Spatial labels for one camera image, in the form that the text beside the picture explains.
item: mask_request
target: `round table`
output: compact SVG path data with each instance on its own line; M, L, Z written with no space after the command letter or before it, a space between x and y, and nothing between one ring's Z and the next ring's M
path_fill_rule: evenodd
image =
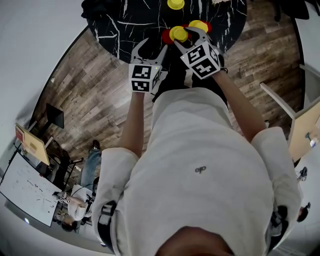
M193 20L210 22L209 36L214 45L226 52L239 38L247 18L246 0L229 0L213 5L212 0L184 0L180 10L171 9L167 0L122 0L109 13L87 19L96 40L118 59L130 63L132 49L149 38L140 49L145 59L155 59L164 46L165 29L189 24ZM170 58L162 63L170 69Z

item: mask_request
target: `cable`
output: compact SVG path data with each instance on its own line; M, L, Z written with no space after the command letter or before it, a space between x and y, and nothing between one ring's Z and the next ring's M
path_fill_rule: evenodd
M222 67L220 68L220 70L223 70L224 72L226 72L228 74L229 70L226 67Z
M90 186L90 185L95 185L95 184L92 183L92 184L88 184L88 185L86 185L86 186L80 187L79 189L77 189L77 190L71 195L71 197L72 197L76 192L78 192L80 189L83 189L83 188L88 187L88 186Z

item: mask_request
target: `white t-shirt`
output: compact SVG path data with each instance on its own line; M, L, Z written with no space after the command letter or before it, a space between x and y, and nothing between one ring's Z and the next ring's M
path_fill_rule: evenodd
M82 187L80 185L74 185L71 192L72 197L81 199L86 202L88 200L88 196L92 197L92 191L86 187ZM84 217L90 217L92 212L91 209L86 213L88 208L88 203L85 204L85 207L80 207L77 203L70 202L68 204L68 214L75 220L81 221Z
M154 256L190 226L219 234L237 256L259 256L274 203L287 206L289 229L301 204L282 130L261 131L250 144L232 130L222 99L206 88L167 91L155 101L140 159L124 148L102 152L92 209L98 237L111 187L124 190L111 221L116 255Z

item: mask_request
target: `hair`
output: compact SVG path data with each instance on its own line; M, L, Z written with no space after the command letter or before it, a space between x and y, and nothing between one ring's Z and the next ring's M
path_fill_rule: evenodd
M68 225L64 222L61 222L61 228L66 232L71 232L71 231L76 232L77 226L78 226L78 223L76 221L72 222L72 225Z
M303 222L306 217L308 216L309 211L307 207L304 207L301 214L299 215L298 219L296 220L297 222Z

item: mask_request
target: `white wall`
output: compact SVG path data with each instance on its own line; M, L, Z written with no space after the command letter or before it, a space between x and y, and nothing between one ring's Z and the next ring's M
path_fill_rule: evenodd
M305 3L310 19L296 18L295 21L301 38L304 63L320 73L320 17L311 3Z
M15 122L31 118L60 58L87 26L83 0L0 0L0 168L13 152ZM55 239L5 207L0 194L0 248L6 255L100 256Z
M307 179L300 182L303 193L302 206L311 203L308 217L305 221L297 223L288 238L283 242L284 246L309 254L320 245L320 144L310 150L301 158L296 171L308 168Z
M51 72L86 27L83 0L0 0L0 156Z

